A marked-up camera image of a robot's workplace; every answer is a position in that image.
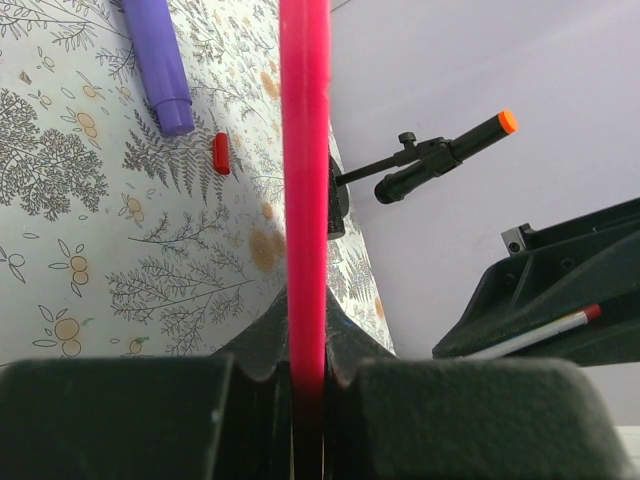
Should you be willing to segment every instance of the purple marker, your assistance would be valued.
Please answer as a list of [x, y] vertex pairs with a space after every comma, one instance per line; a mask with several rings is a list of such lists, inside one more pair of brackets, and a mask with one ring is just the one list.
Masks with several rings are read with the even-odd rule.
[[195, 128], [191, 94], [167, 0], [122, 3], [142, 81], [162, 133], [175, 136], [191, 132]]

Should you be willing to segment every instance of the white marker with red tip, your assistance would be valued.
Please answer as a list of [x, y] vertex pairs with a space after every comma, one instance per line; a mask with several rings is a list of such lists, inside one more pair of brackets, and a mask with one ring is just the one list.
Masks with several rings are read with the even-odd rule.
[[521, 350], [530, 345], [534, 345], [546, 340], [547, 338], [551, 338], [562, 332], [571, 330], [572, 328], [579, 327], [580, 325], [586, 325], [592, 320], [598, 318], [601, 314], [602, 310], [600, 309], [600, 305], [589, 305], [582, 310], [560, 317], [559, 319], [547, 323], [542, 327], [536, 328], [535, 330], [510, 338], [505, 342], [498, 343], [492, 347], [472, 353], [464, 358], [489, 359], [504, 357], [505, 355]]

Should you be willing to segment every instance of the small red block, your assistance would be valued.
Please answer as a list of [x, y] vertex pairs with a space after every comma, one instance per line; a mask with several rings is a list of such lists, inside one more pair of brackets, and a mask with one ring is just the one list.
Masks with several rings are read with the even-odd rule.
[[213, 168], [220, 175], [229, 175], [229, 137], [226, 133], [218, 133], [213, 139]]

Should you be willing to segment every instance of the gray wall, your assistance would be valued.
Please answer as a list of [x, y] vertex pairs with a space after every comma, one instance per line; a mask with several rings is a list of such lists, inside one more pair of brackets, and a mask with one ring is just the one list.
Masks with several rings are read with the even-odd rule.
[[[455, 137], [504, 108], [520, 123], [399, 204], [375, 200], [380, 175], [352, 186], [400, 356], [431, 355], [506, 256], [500, 232], [640, 196], [639, 1], [351, 0], [332, 19], [347, 168], [391, 155], [405, 130]], [[621, 368], [590, 375], [618, 424], [640, 424], [640, 373]]]

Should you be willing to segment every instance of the pink rod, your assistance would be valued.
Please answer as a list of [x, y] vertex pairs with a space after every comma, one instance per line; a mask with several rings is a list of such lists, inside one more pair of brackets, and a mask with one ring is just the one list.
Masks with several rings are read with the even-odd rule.
[[280, 0], [287, 288], [296, 478], [322, 478], [330, 3]]

